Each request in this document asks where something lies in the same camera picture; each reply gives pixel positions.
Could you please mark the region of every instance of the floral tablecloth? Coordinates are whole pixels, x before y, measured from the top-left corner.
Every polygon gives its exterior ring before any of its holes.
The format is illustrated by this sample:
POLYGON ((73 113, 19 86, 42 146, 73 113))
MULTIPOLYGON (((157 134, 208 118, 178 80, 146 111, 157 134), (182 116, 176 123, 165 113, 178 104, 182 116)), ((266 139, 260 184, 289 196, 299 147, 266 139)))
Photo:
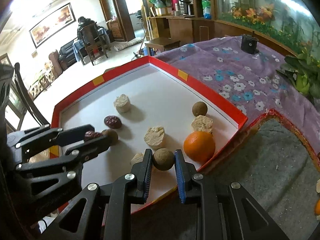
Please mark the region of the floral tablecloth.
POLYGON ((156 57, 197 78, 233 103, 247 117, 246 127, 275 109, 320 152, 320 114, 310 101, 276 74, 284 56, 258 43, 259 53, 240 49, 241 37, 187 44, 156 57))

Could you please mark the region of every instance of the blue tablecloth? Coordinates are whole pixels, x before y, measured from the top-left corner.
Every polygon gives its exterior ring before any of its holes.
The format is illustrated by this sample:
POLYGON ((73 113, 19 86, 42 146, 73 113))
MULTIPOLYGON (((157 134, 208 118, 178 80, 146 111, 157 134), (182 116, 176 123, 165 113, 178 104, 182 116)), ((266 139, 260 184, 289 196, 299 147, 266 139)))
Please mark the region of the blue tablecloth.
MULTIPOLYGON (((106 37, 106 39, 107 39, 106 43, 110 44, 110 39, 107 34, 107 30, 105 28, 101 28, 98 30, 98 32, 100 35, 103 35, 103 37, 106 37)), ((81 40, 78 40, 78 41, 74 41, 72 46, 73 46, 73 51, 75 52, 76 60, 77 60, 77 62, 79 62, 80 56, 79 56, 78 52, 79 52, 79 50, 81 50, 84 47, 84 44, 81 40)))

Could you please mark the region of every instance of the doorway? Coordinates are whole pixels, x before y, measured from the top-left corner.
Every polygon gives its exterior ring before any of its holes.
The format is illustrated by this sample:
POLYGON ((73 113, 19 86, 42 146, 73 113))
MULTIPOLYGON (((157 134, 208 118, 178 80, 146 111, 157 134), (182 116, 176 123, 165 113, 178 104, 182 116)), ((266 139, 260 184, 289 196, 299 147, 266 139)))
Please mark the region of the doorway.
POLYGON ((99 0, 115 41, 144 37, 140 0, 99 0))

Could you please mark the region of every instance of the plastic bottle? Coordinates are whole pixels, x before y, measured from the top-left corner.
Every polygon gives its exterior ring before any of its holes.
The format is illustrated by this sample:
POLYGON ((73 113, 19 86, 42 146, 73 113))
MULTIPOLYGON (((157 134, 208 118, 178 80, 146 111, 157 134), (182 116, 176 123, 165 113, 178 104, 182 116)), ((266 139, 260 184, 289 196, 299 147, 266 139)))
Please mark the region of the plastic bottle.
POLYGON ((202 0, 203 17, 211 19, 211 2, 210 0, 202 0))

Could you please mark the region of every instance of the orange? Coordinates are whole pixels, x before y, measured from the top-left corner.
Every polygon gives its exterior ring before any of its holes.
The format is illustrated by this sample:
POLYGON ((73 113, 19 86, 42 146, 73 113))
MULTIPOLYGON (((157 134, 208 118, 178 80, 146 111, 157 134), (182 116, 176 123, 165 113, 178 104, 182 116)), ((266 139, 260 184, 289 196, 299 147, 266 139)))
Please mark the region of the orange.
POLYGON ((216 144, 211 133, 196 131, 188 135, 183 149, 191 160, 206 163, 214 155, 216 144))
POLYGON ((316 206, 315 206, 315 214, 318 216, 320 215, 320 199, 317 202, 316 206))

